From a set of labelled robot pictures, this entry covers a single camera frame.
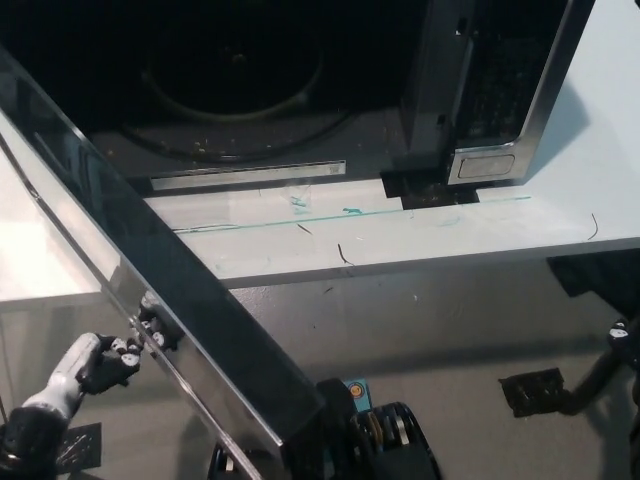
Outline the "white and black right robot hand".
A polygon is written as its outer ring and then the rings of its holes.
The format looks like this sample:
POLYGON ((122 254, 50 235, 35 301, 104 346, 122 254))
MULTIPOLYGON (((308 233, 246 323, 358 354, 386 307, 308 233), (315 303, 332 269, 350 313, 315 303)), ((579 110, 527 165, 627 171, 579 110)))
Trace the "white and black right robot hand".
POLYGON ((609 329, 609 346, 618 360, 639 372, 639 331, 632 323, 618 321, 609 329))

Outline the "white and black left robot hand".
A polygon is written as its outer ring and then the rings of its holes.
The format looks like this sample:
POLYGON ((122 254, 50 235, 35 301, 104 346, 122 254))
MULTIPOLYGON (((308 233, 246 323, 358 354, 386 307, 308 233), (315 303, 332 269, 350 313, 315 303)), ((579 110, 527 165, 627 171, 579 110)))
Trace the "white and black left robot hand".
POLYGON ((141 353, 142 346, 133 339, 84 333, 63 355, 45 388, 22 407, 50 411, 69 422, 85 395, 127 386, 140 370, 141 353))

